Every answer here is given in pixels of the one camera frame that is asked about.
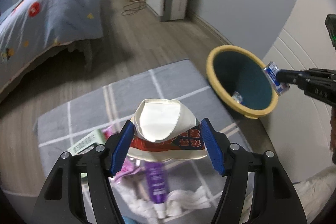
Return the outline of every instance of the crumpled white cloth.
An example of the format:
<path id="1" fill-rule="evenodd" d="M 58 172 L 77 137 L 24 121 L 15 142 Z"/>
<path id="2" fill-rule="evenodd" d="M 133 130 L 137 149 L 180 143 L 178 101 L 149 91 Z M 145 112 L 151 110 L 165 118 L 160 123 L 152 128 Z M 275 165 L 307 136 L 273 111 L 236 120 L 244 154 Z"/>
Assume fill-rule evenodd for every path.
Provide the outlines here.
<path id="1" fill-rule="evenodd" d="M 149 224 L 158 223 L 153 202 L 139 198 L 131 180 L 122 179 L 119 183 L 114 184 L 114 187 L 133 213 L 146 218 Z M 183 210 L 210 207 L 211 204 L 203 186 L 199 187 L 196 192 L 174 190 L 167 195 L 166 214 L 168 217 L 181 215 Z"/>
<path id="2" fill-rule="evenodd" d="M 336 166 L 328 167 L 310 179 L 295 184 L 294 188 L 300 198 L 309 224 L 320 213 L 336 188 Z M 252 197 L 253 192 L 245 198 L 239 223 L 245 223 L 248 220 Z"/>

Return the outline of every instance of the metal bolt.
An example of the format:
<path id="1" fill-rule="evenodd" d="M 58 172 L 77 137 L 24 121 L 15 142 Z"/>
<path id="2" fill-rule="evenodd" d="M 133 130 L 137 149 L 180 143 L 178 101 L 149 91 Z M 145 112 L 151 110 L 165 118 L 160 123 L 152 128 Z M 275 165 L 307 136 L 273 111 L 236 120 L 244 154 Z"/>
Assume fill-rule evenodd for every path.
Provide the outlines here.
<path id="1" fill-rule="evenodd" d="M 238 149 L 239 149 L 239 145 L 236 144 L 236 143 L 232 143 L 232 144 L 230 145 L 230 148 L 231 148 L 232 150 L 238 150 Z"/>
<path id="2" fill-rule="evenodd" d="M 105 146 L 103 146 L 102 144 L 96 146 L 97 152 L 102 152 L 104 149 L 105 149 Z"/>
<path id="3" fill-rule="evenodd" d="M 266 156 L 269 158 L 273 158 L 274 157 L 274 153 L 272 151 L 266 151 Z"/>
<path id="4" fill-rule="evenodd" d="M 69 152 L 63 152 L 62 154 L 61 154 L 61 158 L 62 159 L 66 159 L 67 157 L 69 157 L 70 156 L 70 153 Z"/>

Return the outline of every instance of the bedspread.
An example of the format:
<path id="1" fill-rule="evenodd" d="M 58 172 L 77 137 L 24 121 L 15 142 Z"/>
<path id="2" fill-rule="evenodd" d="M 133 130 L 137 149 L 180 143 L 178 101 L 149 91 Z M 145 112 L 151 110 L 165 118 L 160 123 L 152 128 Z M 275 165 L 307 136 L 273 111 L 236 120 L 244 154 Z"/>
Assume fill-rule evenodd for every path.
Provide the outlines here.
<path id="1" fill-rule="evenodd" d="M 48 49 L 100 37 L 100 0 L 22 1 L 0 25 L 0 92 Z"/>

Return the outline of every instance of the yellow rim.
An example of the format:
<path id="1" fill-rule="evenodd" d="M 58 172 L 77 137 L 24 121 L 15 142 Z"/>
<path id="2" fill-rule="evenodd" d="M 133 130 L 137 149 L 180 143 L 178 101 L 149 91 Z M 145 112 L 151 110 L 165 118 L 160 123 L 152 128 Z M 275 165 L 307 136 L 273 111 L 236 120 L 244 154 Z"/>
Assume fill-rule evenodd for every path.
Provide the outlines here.
<path id="1" fill-rule="evenodd" d="M 225 51 L 233 51 L 233 52 L 239 52 L 241 54 L 244 54 L 251 58 L 255 63 L 259 65 L 262 69 L 265 67 L 265 64 L 258 58 L 256 57 L 253 53 L 237 46 L 231 46 L 231 45 L 224 45 L 224 46 L 219 46 L 214 48 L 207 59 L 207 64 L 206 64 L 206 71 L 207 71 L 207 76 L 208 80 L 212 86 L 212 88 L 215 90 L 217 95 L 231 108 L 233 108 L 235 111 L 238 111 L 239 113 L 245 115 L 248 118 L 259 118 L 262 116 L 265 116 L 269 114 L 277 105 L 278 103 L 278 95 L 275 92 L 275 90 L 272 89 L 272 100 L 269 106 L 265 109 L 261 110 L 255 110 L 248 108 L 246 106 L 243 106 L 241 104 L 238 104 L 231 96 L 229 93 L 226 92 L 226 90 L 222 87 L 220 82 L 218 81 L 214 68 L 213 68 L 213 60 L 214 58 L 220 53 L 220 52 L 225 52 Z"/>

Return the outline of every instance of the purple bottle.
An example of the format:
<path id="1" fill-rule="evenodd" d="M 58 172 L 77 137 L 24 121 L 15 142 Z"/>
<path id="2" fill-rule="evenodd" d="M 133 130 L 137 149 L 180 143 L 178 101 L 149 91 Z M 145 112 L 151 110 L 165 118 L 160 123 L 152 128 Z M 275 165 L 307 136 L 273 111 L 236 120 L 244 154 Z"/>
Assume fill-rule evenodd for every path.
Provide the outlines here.
<path id="1" fill-rule="evenodd" d="M 159 218 L 166 217 L 166 200 L 168 187 L 165 178 L 164 164 L 145 161 L 148 192 L 154 202 L 154 209 Z"/>

